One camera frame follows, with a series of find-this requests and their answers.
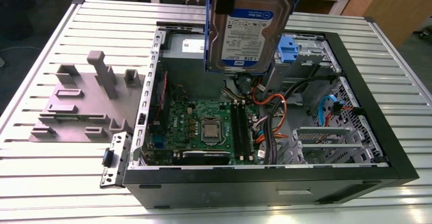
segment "wooden cabinet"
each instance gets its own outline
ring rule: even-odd
[[[349,0],[342,15],[371,17],[397,47],[432,13],[432,0]]]

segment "ribbed aluminum surface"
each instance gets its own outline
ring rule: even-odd
[[[74,64],[81,72],[93,71],[86,53],[102,50],[115,73],[131,67],[145,74],[158,20],[202,23],[203,9],[97,0],[70,6],[11,100],[17,103],[0,119],[0,219],[46,222],[54,218],[61,223],[125,218],[131,223],[142,223],[142,218],[147,219],[143,223],[432,222],[430,97],[362,18],[294,14],[286,28],[339,34],[419,175],[402,187],[378,190],[341,205],[145,210],[126,189],[98,189],[106,143],[27,142],[57,83],[58,65]],[[101,216],[105,218],[77,219]]]

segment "metal latch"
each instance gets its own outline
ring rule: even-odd
[[[126,170],[131,136],[126,132],[113,134],[109,147],[105,149],[101,164],[103,165],[99,188],[123,188],[122,179]]]

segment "hard drive label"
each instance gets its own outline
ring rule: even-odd
[[[250,9],[234,9],[226,16],[221,56],[226,65],[251,66],[258,61],[265,42],[262,31],[271,19],[270,11]]]

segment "green circuit board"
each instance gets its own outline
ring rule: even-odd
[[[246,105],[245,113],[247,121],[255,116],[255,106]],[[214,127],[217,125],[218,138],[211,139],[211,142],[205,140],[205,124],[209,123]],[[154,151],[154,158],[159,164],[166,163],[166,150],[202,150],[202,151],[225,151],[231,155],[231,165],[255,164],[255,153],[250,140],[250,155],[253,160],[238,160],[234,158],[234,142],[231,133],[230,121],[230,103],[217,101],[171,101],[167,117],[167,132],[163,136],[162,149],[158,146],[158,151]]]

